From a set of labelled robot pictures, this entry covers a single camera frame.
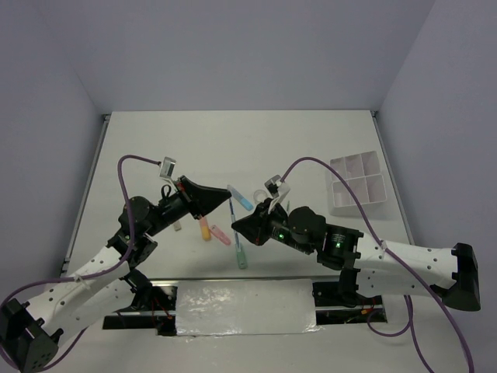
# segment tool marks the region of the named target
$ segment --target wire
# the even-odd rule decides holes
[[[161,303],[158,301],[157,298],[154,298],[154,300],[157,302],[158,306],[162,309],[162,311],[165,312],[165,314],[168,316],[168,319],[172,320],[172,316],[169,315],[169,312],[167,309],[165,309],[164,307],[162,307]]]
[[[168,187],[169,188],[169,191],[167,194],[164,193],[164,188]],[[162,199],[165,200],[166,198],[169,198],[169,194],[171,194],[172,192],[172,188],[170,185],[168,184],[164,184],[161,188],[161,196],[162,196]]]
[[[351,317],[350,319],[347,319],[344,323],[345,323],[345,324],[348,324],[348,323],[349,323],[349,322],[351,322],[352,320],[355,320],[355,319],[357,319],[357,318],[359,318],[359,317],[361,317],[361,316],[362,316],[361,314],[359,314],[359,315],[355,315],[355,316]]]
[[[368,315],[367,317],[367,325],[369,326],[369,328],[373,331],[373,333],[376,333],[378,336],[387,336],[387,337],[393,337],[393,336],[401,336],[402,334],[404,334],[405,332],[407,332],[409,330],[409,327],[411,326],[411,320],[412,320],[412,312],[409,311],[410,309],[410,298],[404,296],[404,299],[405,299],[405,304],[407,305],[407,309],[408,309],[408,314],[409,314],[409,321],[407,322],[407,325],[405,326],[404,329],[402,329],[400,332],[396,332],[396,333],[383,333],[383,332],[380,332],[378,330],[376,330],[375,328],[373,328],[373,326],[371,325],[371,319],[373,318],[374,315],[376,315],[377,313],[379,313],[381,311],[381,309],[376,309],[372,312],[370,312],[370,314]]]
[[[154,300],[152,299],[152,325],[154,326],[154,329],[157,329],[157,326],[155,325],[155,317],[154,317]]]
[[[133,217],[133,212],[131,211],[131,202],[130,198],[127,195],[127,190],[126,190],[126,185],[124,184],[124,178],[123,178],[123,162],[127,159],[136,159],[138,161],[146,162],[146,163],[151,163],[152,165],[157,165],[159,166],[161,163],[158,161],[154,161],[151,159],[143,158],[138,155],[124,155],[123,157],[120,158],[119,162],[117,163],[117,178],[119,180],[119,185],[121,187],[121,191],[123,192],[123,197],[124,197],[124,203],[126,205],[126,211],[127,211],[127,218],[129,222],[134,221]],[[130,229],[130,241],[128,242],[128,247],[124,255],[121,257],[119,262],[117,262],[115,265],[113,265],[110,268],[107,268],[106,270],[102,270],[100,272],[97,272],[95,274],[86,274],[84,276],[81,276],[80,278],[82,280],[92,280],[94,278],[103,276],[104,274],[108,274],[118,268],[121,264],[123,264],[130,256],[131,252],[133,251],[134,247],[134,224],[130,224],[129,226]],[[22,291],[25,291],[26,289],[34,288],[36,286],[40,285],[46,285],[46,284],[60,284],[60,283],[66,283],[66,282],[73,282],[76,281],[74,277],[56,277],[56,278],[51,278],[49,280],[41,280],[41,281],[35,281],[30,284],[26,284],[16,290],[14,290],[12,293],[10,293],[4,301],[0,304],[0,309],[3,308],[4,305],[7,304],[8,301],[10,301],[12,298],[14,298],[17,294],[19,294]],[[10,359],[10,357],[7,355],[7,353],[4,351],[3,347],[0,347],[0,356],[5,360],[5,362],[10,365],[14,369],[18,369],[16,364]]]
[[[127,329],[126,327],[126,320],[124,319],[124,316],[121,312],[116,311],[117,316],[119,317],[119,320],[121,321],[121,324],[123,324],[124,329]]]
[[[371,225],[369,219],[366,216],[366,212],[364,211],[363,206],[361,205],[361,203],[357,199],[357,196],[355,195],[355,193],[353,192],[353,190],[350,188],[349,184],[346,183],[346,181],[342,178],[342,176],[340,176],[340,174],[338,172],[336,172],[330,165],[327,165],[322,160],[314,158],[314,157],[303,157],[303,158],[297,159],[294,163],[292,163],[290,165],[290,167],[288,168],[288,170],[283,174],[283,176],[281,178],[281,181],[282,182],[285,181],[285,179],[288,177],[288,175],[290,174],[290,172],[292,171],[292,169],[294,169],[294,167],[297,164],[299,164],[300,162],[303,162],[303,161],[312,161],[312,162],[319,163],[320,165],[322,165],[326,169],[328,169],[331,173],[333,173],[333,175],[335,175],[342,182],[342,185],[349,191],[350,196],[354,199],[354,202],[356,203],[357,208],[359,209],[359,212],[360,212],[361,216],[363,217],[364,223],[366,223],[366,226],[367,226],[367,228],[370,231],[370,234],[373,236],[373,238],[377,242],[377,244],[379,246],[382,246],[381,244],[382,244],[383,241],[380,239],[380,237],[378,237],[378,235],[374,231],[373,226]],[[467,367],[469,369],[469,372],[470,373],[474,373],[474,362],[473,362],[473,357],[471,356],[471,351],[469,349],[469,346],[467,345],[466,339],[464,338],[464,334],[461,332],[461,329],[459,328],[456,320],[450,314],[450,312],[447,309],[447,307],[442,303],[442,301],[440,300],[440,298],[438,297],[438,295],[436,295],[435,292],[429,287],[429,285],[426,283],[426,281],[424,281],[422,279],[422,277],[419,276],[419,274],[415,270],[413,270],[404,260],[402,260],[395,253],[393,253],[389,248],[385,248],[385,252],[388,255],[390,255],[391,257],[393,257],[395,260],[397,260],[410,274],[412,274],[412,276],[414,276],[415,279],[418,280],[419,283],[435,299],[436,303],[442,309],[443,313],[445,314],[445,316],[449,320],[450,324],[454,328],[454,331],[456,332],[457,337],[459,338],[459,341],[461,342],[461,346],[463,348],[464,354],[466,355]],[[407,299],[408,299],[408,311],[409,311],[409,308],[412,310],[413,306],[412,306],[411,297],[407,296]],[[422,363],[425,365],[426,369],[428,371],[430,371],[430,372],[433,372],[432,368],[428,365],[428,363],[426,362],[426,359],[422,355],[421,350],[419,349],[418,340],[415,337],[414,322],[413,322],[413,317],[412,316],[409,318],[408,325],[411,328],[412,341],[413,341],[413,343],[415,345],[416,352],[418,353],[419,358],[421,359]]]
[[[374,310],[374,306],[376,305],[376,299],[372,298],[371,300],[373,301],[373,304],[371,305],[370,308],[366,310],[361,309],[361,313],[364,312],[364,315],[366,315],[367,313],[371,313]]]

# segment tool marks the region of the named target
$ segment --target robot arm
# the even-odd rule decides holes
[[[98,319],[130,305],[139,309],[160,297],[160,290],[136,269],[157,247],[152,237],[186,214],[202,218],[231,196],[227,190],[200,186],[185,176],[177,181],[165,179],[176,192],[164,195],[157,205],[143,197],[130,199],[135,241],[127,261],[108,274],[82,279],[113,267],[127,251],[130,222],[124,208],[119,217],[121,228],[96,256],[71,275],[76,281],[56,284],[22,305],[13,298],[2,306],[0,346],[20,371],[42,371],[59,346]]]
[[[266,185],[274,199],[289,188],[273,177]],[[431,249],[384,241],[379,246],[373,237],[356,229],[326,224],[323,216],[309,207],[287,214],[274,199],[267,198],[255,212],[236,221],[232,228],[254,245],[275,239],[302,253],[317,253],[323,266],[340,271],[339,291],[344,299],[357,295],[428,295],[415,278],[384,248],[399,256],[414,269],[447,307],[478,311],[478,265],[473,249],[458,243],[452,249]]]

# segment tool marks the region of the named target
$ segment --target gray wall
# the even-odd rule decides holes
[[[102,120],[31,5],[2,1],[0,51],[3,299],[58,274]]]
[[[379,123],[416,242],[476,250],[482,310],[456,316],[481,372],[497,351],[496,17],[495,0],[437,0]]]
[[[433,0],[31,0],[102,112],[379,108]]]

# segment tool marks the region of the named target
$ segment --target pink test tube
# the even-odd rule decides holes
[[[212,225],[210,227],[210,233],[212,233],[212,235],[214,237],[216,237],[218,240],[220,240],[226,246],[231,245],[230,238],[223,231],[221,231],[217,225]]]

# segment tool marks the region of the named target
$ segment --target black base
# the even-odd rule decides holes
[[[0,345],[22,373],[41,371],[58,352],[58,330],[49,336],[42,328],[43,320],[35,320],[12,299],[0,310]]]
[[[481,304],[478,263],[473,248],[465,243],[458,243],[452,250],[452,255],[457,257],[457,273],[452,273],[456,283],[449,290],[436,285],[431,288],[447,307],[460,311],[479,311]]]
[[[328,310],[316,311],[316,322],[318,325],[344,324],[344,323],[363,323],[366,322],[370,310],[374,306],[383,304],[381,296],[374,298],[365,298],[358,294],[353,296],[343,297],[340,294],[339,282],[314,282],[312,284],[312,295],[315,300],[315,306],[327,307]],[[176,300],[169,299],[162,291],[154,287],[157,291],[155,294],[162,295],[162,298],[157,298],[159,307],[168,311],[176,309]],[[141,311],[151,311],[151,308],[144,306],[139,308]],[[167,317],[163,313],[155,315],[126,315],[126,311],[136,311],[136,308],[122,309],[122,317],[118,315],[107,316],[103,320],[102,329],[156,329],[159,336],[175,336],[176,335],[176,318]],[[383,312],[376,312],[371,320],[373,322],[386,322],[386,317]]]

